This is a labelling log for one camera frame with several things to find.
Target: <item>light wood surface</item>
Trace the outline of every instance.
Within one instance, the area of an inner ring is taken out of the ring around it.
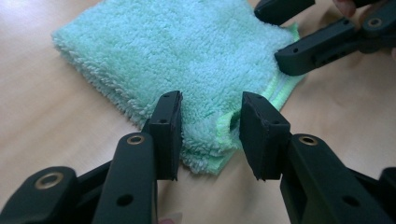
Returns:
[[[136,131],[51,43],[52,31],[97,2],[0,1],[0,208],[29,175],[57,165],[82,175],[111,160],[118,140]],[[293,20],[306,35],[338,16],[322,0]],[[311,72],[281,112],[293,133],[322,138],[346,166],[378,178],[396,165],[395,85],[388,50],[354,53]],[[178,179],[159,182],[160,216],[182,212],[183,223],[289,223],[279,181],[256,181],[242,152],[219,176],[180,166]]]

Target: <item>microfiber cloth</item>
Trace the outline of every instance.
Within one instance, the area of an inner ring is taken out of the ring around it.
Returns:
[[[278,109],[300,77],[274,53],[298,38],[254,16],[246,0],[106,0],[52,34],[61,55],[142,127],[160,96],[182,91],[180,158],[218,174],[239,141],[242,92]]]

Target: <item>teal towel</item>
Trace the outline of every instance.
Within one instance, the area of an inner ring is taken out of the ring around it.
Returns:
[[[56,48],[140,127],[159,97],[182,91],[180,158],[218,174],[241,148],[242,92],[280,108],[301,79],[274,53],[297,38],[257,20],[246,0],[106,0],[52,35]]]

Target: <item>folded towel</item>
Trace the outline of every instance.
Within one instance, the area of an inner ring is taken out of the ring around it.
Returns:
[[[159,97],[182,91],[180,158],[217,174],[241,148],[242,92],[280,108],[300,77],[274,53],[297,37],[257,20],[246,0],[106,0],[52,34],[61,55],[140,127]]]

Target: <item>table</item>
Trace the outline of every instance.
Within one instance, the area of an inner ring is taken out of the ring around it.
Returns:
[[[137,131],[51,43],[52,31],[97,2],[0,2],[0,208],[29,175],[59,165],[82,175]],[[321,0],[292,20],[307,35],[338,17]],[[357,52],[310,72],[281,113],[293,133],[322,138],[346,166],[378,178],[396,165],[395,85],[389,50]],[[279,181],[257,181],[243,152],[219,176],[180,166],[177,182],[159,181],[159,215],[175,212],[183,223],[290,222]]]

